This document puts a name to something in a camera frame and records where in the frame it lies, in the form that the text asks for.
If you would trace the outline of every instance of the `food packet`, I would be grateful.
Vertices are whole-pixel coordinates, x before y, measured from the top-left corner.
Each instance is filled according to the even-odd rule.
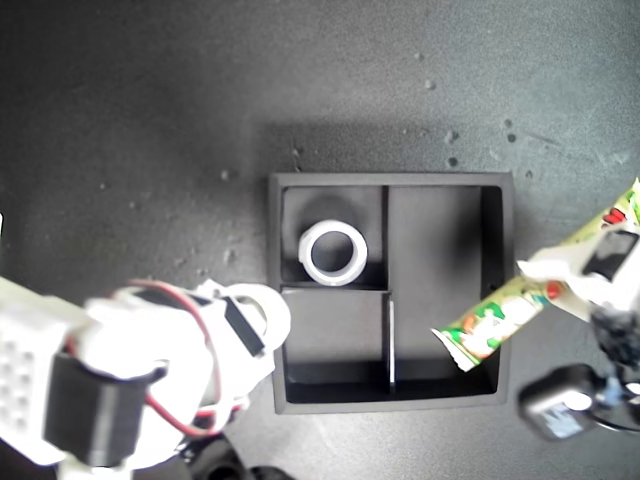
[[[631,222],[640,226],[640,181],[635,180],[616,203],[559,245],[579,243],[609,225]],[[444,328],[431,330],[447,348],[458,367],[467,372],[491,355],[505,340],[550,303],[570,313],[575,302],[560,282],[538,283],[517,276]]]

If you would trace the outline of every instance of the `gray table surface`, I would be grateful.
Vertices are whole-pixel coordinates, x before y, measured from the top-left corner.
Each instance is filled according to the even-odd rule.
[[[637,174],[639,17],[632,0],[3,2],[2,272],[76,302],[136,276],[264,281],[265,178],[295,169],[513,172],[526,257]],[[513,339],[506,405],[277,416],[267,381],[228,434],[301,480],[634,478],[637,439],[544,443],[514,413],[527,381],[600,360],[548,310]]]

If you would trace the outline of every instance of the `dark gray surface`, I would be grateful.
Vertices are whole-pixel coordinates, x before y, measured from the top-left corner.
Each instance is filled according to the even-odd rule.
[[[340,389],[340,385],[331,384],[359,384],[363,392],[384,388],[385,298],[382,292],[370,291],[286,291],[285,299],[297,320],[287,338],[288,381],[324,386],[329,396],[332,390]],[[313,400],[321,402],[323,398]]]
[[[466,405],[500,403],[498,369],[508,365],[509,355],[501,352],[500,361],[483,363],[471,375],[461,375],[456,364],[431,333],[442,328],[443,319],[457,319],[471,304],[482,299],[483,236],[502,245],[502,229],[483,232],[479,187],[391,187],[389,189],[389,258],[391,289],[396,306],[397,381],[453,380],[454,395],[485,394],[490,397],[466,398]],[[492,212],[502,217],[502,211]],[[511,231],[507,234],[512,239]],[[498,255],[493,270],[512,271]],[[501,377],[507,382],[508,375]],[[444,383],[443,390],[451,385]]]
[[[265,175],[296,165],[512,171],[520,258],[638,170],[633,0],[13,5],[0,15],[3,271],[75,301],[147,274],[266,280]],[[549,310],[512,343],[507,405],[276,416],[264,383],[229,436],[250,464],[302,480],[634,478],[637,440],[546,444],[514,413],[528,380],[600,358],[586,326]]]

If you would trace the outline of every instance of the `green snack package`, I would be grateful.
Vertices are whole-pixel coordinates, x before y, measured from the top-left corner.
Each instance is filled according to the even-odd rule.
[[[640,226],[640,181],[635,180],[616,203],[575,231],[560,245],[583,242],[609,225],[632,222]],[[520,327],[567,292],[560,282],[538,283],[517,276],[472,307],[450,325],[432,329],[458,367],[467,372],[491,355]]]

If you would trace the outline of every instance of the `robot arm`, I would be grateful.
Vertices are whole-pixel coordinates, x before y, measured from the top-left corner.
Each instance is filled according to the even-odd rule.
[[[11,385],[29,423],[13,420],[9,399],[0,437],[35,463],[62,462],[65,479],[129,478],[246,408],[289,328],[284,300],[262,285],[208,281],[190,292],[139,281],[83,310],[0,279],[0,338],[30,352],[39,365],[30,383],[40,385],[37,394]],[[19,369],[17,358],[8,363]]]
[[[554,303],[591,323],[611,362],[604,378],[588,365],[570,365],[523,389],[520,413],[546,438],[570,438],[594,425],[640,433],[606,419],[613,408],[626,404],[632,418],[640,420],[639,239],[638,227],[621,223],[518,264],[533,280],[569,287],[568,295]]]

